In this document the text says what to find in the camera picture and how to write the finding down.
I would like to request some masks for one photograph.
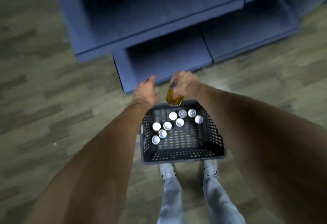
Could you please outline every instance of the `shoe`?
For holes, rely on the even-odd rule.
[[[218,179],[218,163],[217,160],[204,160],[203,161],[203,176],[213,177]]]
[[[175,170],[172,164],[159,164],[159,170],[164,181],[171,177],[176,177]]]

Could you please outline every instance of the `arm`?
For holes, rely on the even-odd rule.
[[[136,135],[159,100],[154,76],[135,90],[131,104],[57,174],[27,224],[118,223],[132,168]]]
[[[308,120],[180,72],[174,94],[195,98],[224,138],[247,185],[286,223],[327,221],[327,135]]]

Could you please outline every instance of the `wooden floor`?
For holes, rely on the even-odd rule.
[[[327,127],[327,5],[292,37],[197,72],[201,81],[258,98]],[[164,101],[168,84],[156,87]],[[129,103],[111,56],[79,63],[56,0],[0,0],[0,223],[20,223],[51,178]],[[247,223],[280,223],[247,188],[229,153],[220,182]],[[188,223],[209,223],[198,164],[177,164]],[[156,223],[157,166],[136,142],[121,223]]]

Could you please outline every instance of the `right hand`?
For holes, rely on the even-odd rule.
[[[175,81],[177,85],[173,89],[173,98],[177,98],[178,95],[191,97],[188,87],[191,83],[199,82],[199,79],[191,72],[179,72],[171,78],[170,83]]]

